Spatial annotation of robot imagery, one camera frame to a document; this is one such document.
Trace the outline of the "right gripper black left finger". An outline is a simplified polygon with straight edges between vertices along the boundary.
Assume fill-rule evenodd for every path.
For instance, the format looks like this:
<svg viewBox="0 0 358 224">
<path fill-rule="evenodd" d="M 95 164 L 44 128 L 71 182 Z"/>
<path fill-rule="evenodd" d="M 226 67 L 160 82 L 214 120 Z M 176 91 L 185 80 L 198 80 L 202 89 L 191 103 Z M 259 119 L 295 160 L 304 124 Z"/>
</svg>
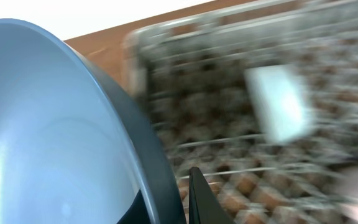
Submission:
<svg viewBox="0 0 358 224">
<path fill-rule="evenodd" d="M 149 214 L 141 191 L 138 191 L 133 203 L 117 224 L 150 224 Z"/>
</svg>

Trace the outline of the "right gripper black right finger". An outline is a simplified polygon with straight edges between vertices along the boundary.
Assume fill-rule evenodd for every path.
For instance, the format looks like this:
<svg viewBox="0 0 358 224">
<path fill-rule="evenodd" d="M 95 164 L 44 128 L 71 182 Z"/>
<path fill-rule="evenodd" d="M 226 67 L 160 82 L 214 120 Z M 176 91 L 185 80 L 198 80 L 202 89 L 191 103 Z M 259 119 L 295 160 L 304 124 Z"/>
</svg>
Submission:
<svg viewBox="0 0 358 224">
<path fill-rule="evenodd" d="M 190 169 L 189 224 L 234 224 L 198 167 Z"/>
</svg>

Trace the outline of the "blue plate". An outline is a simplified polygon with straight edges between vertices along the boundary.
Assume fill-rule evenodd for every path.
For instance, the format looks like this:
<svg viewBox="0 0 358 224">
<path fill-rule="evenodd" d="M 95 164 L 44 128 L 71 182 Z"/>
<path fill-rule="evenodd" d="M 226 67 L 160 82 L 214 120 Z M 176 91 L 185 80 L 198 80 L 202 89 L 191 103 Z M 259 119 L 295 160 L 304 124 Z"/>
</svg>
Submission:
<svg viewBox="0 0 358 224">
<path fill-rule="evenodd" d="M 185 223 L 162 145 L 136 102 L 45 29 L 0 19 L 0 223 Z"/>
</svg>

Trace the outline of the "light blue rice bowl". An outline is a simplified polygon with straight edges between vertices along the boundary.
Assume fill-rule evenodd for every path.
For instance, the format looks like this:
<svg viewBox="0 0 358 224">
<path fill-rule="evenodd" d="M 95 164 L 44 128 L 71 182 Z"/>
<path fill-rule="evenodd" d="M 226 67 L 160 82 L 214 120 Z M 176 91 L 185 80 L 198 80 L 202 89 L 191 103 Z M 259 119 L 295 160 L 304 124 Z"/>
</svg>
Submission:
<svg viewBox="0 0 358 224">
<path fill-rule="evenodd" d="M 244 78 L 267 142 L 284 145 L 313 132 L 316 114 L 310 91 L 293 65 L 251 68 Z"/>
</svg>

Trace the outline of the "grey dishwasher rack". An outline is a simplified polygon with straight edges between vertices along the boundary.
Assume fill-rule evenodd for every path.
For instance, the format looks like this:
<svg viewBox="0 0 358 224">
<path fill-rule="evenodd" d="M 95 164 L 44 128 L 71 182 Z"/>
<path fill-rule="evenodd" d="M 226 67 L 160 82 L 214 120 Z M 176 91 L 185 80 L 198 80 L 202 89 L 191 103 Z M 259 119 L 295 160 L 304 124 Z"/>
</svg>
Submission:
<svg viewBox="0 0 358 224">
<path fill-rule="evenodd" d="M 234 223 L 358 223 L 358 0 L 251 1 L 125 50 L 185 213 L 197 167 Z"/>
</svg>

